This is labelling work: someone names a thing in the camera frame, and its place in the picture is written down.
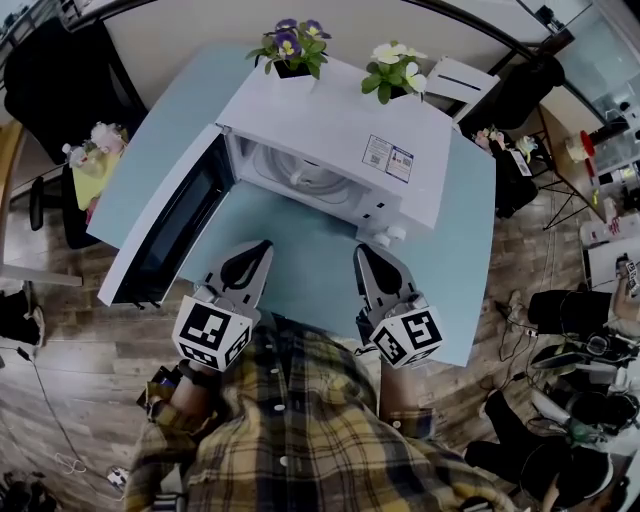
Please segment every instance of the artificial flower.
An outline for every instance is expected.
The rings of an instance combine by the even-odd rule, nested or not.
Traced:
[[[322,30],[322,25],[316,20],[307,20],[307,34],[311,37],[321,37],[322,39],[331,39],[331,35]]]
[[[280,20],[276,23],[276,32],[280,30],[287,30],[290,28],[296,28],[298,26],[298,22],[293,18],[287,18],[285,20]]]
[[[279,32],[276,34],[275,43],[278,46],[280,57],[285,60],[293,59],[300,55],[300,43],[291,32]]]
[[[418,51],[416,51],[415,48],[409,48],[409,51],[407,52],[407,55],[409,57],[416,57],[417,59],[426,59],[427,58],[427,54],[426,53],[418,52]]]
[[[373,50],[372,58],[377,59],[379,62],[384,62],[385,64],[395,64],[396,62],[400,62],[400,57],[398,55],[404,55],[407,52],[407,47],[403,44],[397,44],[395,46],[391,46],[391,44],[381,44],[375,50]]]
[[[424,92],[427,90],[427,78],[420,74],[420,68],[415,62],[409,62],[404,73],[404,77],[414,91]]]

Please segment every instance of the microwave door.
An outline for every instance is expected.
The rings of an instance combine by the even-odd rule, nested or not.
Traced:
[[[233,184],[220,127],[207,126],[178,159],[129,232],[98,293],[102,302],[164,300],[195,241]]]

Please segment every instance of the white flower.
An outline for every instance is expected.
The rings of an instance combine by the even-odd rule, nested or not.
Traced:
[[[389,43],[386,43],[381,44],[373,50],[373,55],[371,57],[378,59],[379,62],[384,62],[385,64],[395,64],[396,62],[400,62],[400,57],[398,57],[398,55],[404,55],[406,52],[407,47],[403,44],[391,46]]]
[[[409,62],[404,71],[404,77],[411,88],[416,92],[424,92],[427,89],[427,79],[419,73],[420,68],[415,62]]]
[[[427,58],[427,54],[426,53],[418,52],[418,51],[416,51],[415,48],[409,48],[409,51],[407,52],[407,55],[409,57],[416,57],[417,59],[426,59]]]

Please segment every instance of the black bag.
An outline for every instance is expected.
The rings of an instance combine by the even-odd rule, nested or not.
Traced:
[[[538,195],[531,176],[523,176],[509,151],[503,151],[496,141],[491,141],[491,152],[496,159],[496,215],[510,218]]]

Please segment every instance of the microwave label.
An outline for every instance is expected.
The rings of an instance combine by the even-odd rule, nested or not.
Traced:
[[[405,183],[409,183],[413,155],[380,137],[369,136],[369,143],[364,152],[362,162]]]

